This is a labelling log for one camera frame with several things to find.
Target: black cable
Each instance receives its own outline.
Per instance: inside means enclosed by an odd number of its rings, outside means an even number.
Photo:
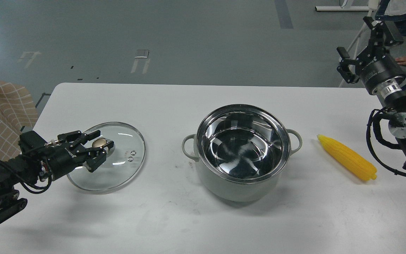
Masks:
[[[371,143],[371,125],[372,122],[374,121],[374,119],[378,116],[378,114],[383,113],[383,111],[385,111],[386,108],[382,108],[382,109],[374,109],[373,111],[371,111],[371,115],[369,116],[369,120],[368,120],[368,127],[367,127],[367,131],[366,131],[366,143],[368,145],[368,149],[369,152],[372,154],[372,157],[374,157],[374,159],[380,163],[380,165],[382,165],[383,167],[385,167],[385,169],[388,169],[389,171],[393,172],[395,175],[401,175],[406,177],[406,173],[405,172],[401,172],[397,169],[393,169],[392,167],[386,165],[385,163],[383,163],[379,157],[377,156],[377,154],[374,151],[374,148],[372,147],[372,143]]]
[[[382,119],[387,119],[387,120],[392,120],[393,117],[388,115],[388,114],[376,114],[374,117],[374,120],[372,121],[372,130],[374,132],[375,135],[375,139],[381,143],[382,145],[391,148],[391,149],[395,149],[395,150],[402,150],[399,144],[394,144],[391,143],[389,141],[386,141],[383,136],[382,136],[382,129],[380,127],[380,121]]]
[[[40,193],[45,192],[48,188],[50,188],[50,185],[51,185],[51,182],[52,182],[52,177],[51,177],[51,176],[48,177],[48,183],[47,183],[46,186],[44,186],[44,187],[39,187],[39,186],[37,186],[37,185],[32,185],[32,184],[28,183],[25,179],[23,179],[23,177],[21,177],[20,175],[18,175],[18,174],[15,172],[15,170],[13,170],[7,163],[5,163],[5,162],[3,162],[3,161],[1,161],[1,160],[0,160],[0,166],[1,166],[3,169],[6,169],[8,172],[10,172],[12,175],[14,175],[14,176],[20,181],[21,186],[23,186],[23,188],[24,188],[26,191],[30,192],[30,193],[33,193],[33,194],[40,194]],[[38,192],[32,191],[32,190],[30,190],[26,185],[29,186],[29,187],[31,187],[31,188],[34,188],[34,189],[37,189],[37,190],[41,190],[41,191],[38,191]]]

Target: pot handle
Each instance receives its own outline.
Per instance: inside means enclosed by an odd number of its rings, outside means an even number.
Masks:
[[[183,153],[184,153],[185,156],[187,156],[189,159],[193,159],[195,162],[198,162],[199,158],[196,157],[196,156],[192,156],[192,155],[188,154],[186,152],[186,149],[184,148],[184,144],[186,143],[186,141],[190,140],[190,139],[194,139],[194,138],[195,138],[195,134],[192,134],[192,135],[189,135],[189,136],[185,137],[184,140],[183,140],[183,143],[181,145],[181,149],[183,150]]]
[[[300,150],[300,148],[302,148],[303,140],[302,140],[302,137],[300,136],[300,134],[299,134],[298,132],[296,132],[295,130],[286,129],[286,131],[287,131],[288,133],[290,133],[290,134],[295,135],[295,136],[297,137],[297,139],[299,140],[299,146],[298,146],[298,148],[296,148],[296,149],[294,149],[294,150],[291,150],[291,151],[289,152],[289,156],[291,156],[291,155],[295,154],[298,150]]]

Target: glass pot lid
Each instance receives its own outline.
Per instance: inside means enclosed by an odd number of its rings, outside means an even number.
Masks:
[[[114,147],[108,151],[106,161],[95,170],[88,172],[85,167],[77,167],[67,177],[76,187],[92,193],[115,191],[127,184],[140,170],[145,158],[145,140],[133,126],[122,122],[98,124],[85,133],[101,131],[101,136],[84,146],[101,146],[108,141]]]

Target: white table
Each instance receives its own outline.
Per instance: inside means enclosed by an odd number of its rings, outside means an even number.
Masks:
[[[180,147],[231,103],[261,107],[303,137],[277,187],[252,204],[211,194]],[[51,140],[127,122],[145,137],[146,161],[106,195],[83,193],[66,177],[40,195],[18,188],[29,202],[0,225],[0,253],[406,253],[406,178],[379,167],[364,138],[379,107],[364,89],[60,84],[36,132]],[[356,179],[321,148],[319,133],[374,163],[377,180]],[[403,164],[402,152],[375,146],[388,164]]]

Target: white bar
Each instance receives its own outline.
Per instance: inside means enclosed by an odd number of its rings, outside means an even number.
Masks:
[[[339,6],[316,6],[316,11],[369,11],[367,6],[351,6],[341,8]]]

